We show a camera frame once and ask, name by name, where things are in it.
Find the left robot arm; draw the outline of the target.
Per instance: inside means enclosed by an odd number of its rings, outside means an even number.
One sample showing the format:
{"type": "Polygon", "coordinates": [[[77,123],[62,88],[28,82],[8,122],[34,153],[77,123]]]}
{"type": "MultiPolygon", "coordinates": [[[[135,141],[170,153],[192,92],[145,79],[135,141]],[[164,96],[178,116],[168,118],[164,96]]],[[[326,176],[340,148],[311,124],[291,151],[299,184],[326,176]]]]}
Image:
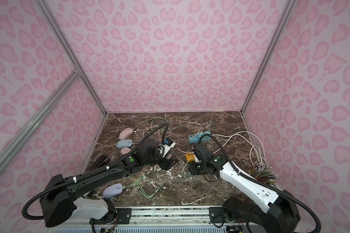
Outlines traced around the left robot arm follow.
{"type": "Polygon", "coordinates": [[[43,220],[46,227],[58,226],[77,211],[74,203],[86,193],[114,180],[123,179],[142,171],[144,166],[158,165],[169,170],[177,160],[167,158],[167,153],[175,144],[167,140],[165,133],[169,123],[164,123],[146,135],[129,153],[107,165],[76,176],[64,178],[54,176],[46,189],[32,197],[22,208],[21,214],[27,220],[43,220]],[[151,135],[163,131],[161,143],[151,135]]]}

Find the lavender wireless mouse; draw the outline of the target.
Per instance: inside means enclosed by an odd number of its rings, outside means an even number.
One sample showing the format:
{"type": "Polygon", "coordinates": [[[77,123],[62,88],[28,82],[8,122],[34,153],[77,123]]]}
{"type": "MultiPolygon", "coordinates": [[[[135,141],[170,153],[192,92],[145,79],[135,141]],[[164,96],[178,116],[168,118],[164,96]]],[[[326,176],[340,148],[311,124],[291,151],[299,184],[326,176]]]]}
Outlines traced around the lavender wireless mouse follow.
{"type": "Polygon", "coordinates": [[[123,192],[123,186],[121,183],[116,183],[111,186],[108,186],[104,191],[103,191],[103,198],[106,199],[111,199],[115,196],[120,195],[123,192]]]}

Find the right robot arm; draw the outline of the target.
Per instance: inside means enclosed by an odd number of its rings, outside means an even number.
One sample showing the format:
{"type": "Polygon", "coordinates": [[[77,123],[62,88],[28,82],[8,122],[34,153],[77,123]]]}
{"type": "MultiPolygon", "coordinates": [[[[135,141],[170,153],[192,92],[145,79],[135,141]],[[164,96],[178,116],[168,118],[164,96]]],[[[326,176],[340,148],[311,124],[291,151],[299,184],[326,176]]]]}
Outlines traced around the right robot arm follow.
{"type": "Polygon", "coordinates": [[[197,163],[190,165],[192,175],[215,175],[238,188],[254,202],[242,204],[229,198],[222,206],[225,220],[253,222],[268,233],[293,233],[301,220],[298,211],[301,207],[315,222],[312,231],[321,232],[321,222],[311,208],[287,190],[279,190],[241,170],[211,134],[202,135],[192,151],[198,159],[197,163]]]}

